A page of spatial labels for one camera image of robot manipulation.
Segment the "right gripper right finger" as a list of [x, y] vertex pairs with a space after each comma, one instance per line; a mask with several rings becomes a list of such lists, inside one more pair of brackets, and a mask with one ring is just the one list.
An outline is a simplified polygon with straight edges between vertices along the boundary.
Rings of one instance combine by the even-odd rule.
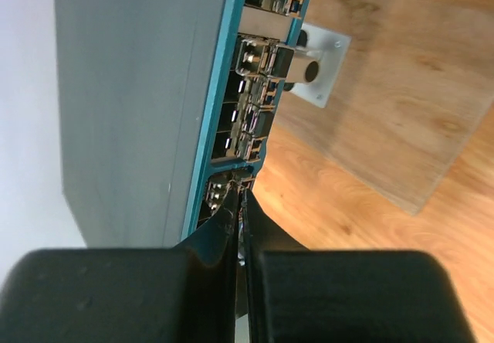
[[242, 194], [241, 214], [249, 339], [251, 342], [262, 342], [266, 333], [262, 254], [268, 251], [293, 252], [308, 249], [265, 214], [250, 190], [245, 190]]

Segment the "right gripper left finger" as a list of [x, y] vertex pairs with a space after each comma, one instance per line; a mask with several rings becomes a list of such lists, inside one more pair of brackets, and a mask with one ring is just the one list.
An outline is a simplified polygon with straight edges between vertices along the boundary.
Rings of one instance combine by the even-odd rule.
[[228, 190], [219, 209], [176, 250], [187, 256], [178, 342], [233, 342], [238, 250], [238, 193]]

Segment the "clear acrylic riser plate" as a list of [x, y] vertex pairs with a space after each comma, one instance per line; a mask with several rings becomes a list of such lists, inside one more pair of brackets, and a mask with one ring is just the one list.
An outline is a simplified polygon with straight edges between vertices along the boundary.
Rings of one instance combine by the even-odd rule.
[[493, 0], [310, 0], [351, 38], [327, 105], [282, 96], [278, 124], [411, 214], [493, 101]]

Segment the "dark blue network switch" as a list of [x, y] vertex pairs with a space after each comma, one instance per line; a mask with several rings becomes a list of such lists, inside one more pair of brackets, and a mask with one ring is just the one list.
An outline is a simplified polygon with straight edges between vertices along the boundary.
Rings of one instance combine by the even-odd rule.
[[[256, 21], [289, 42], [290, 0]], [[87, 246], [173, 246], [194, 225], [213, 103], [251, 0], [55, 0], [63, 194]]]

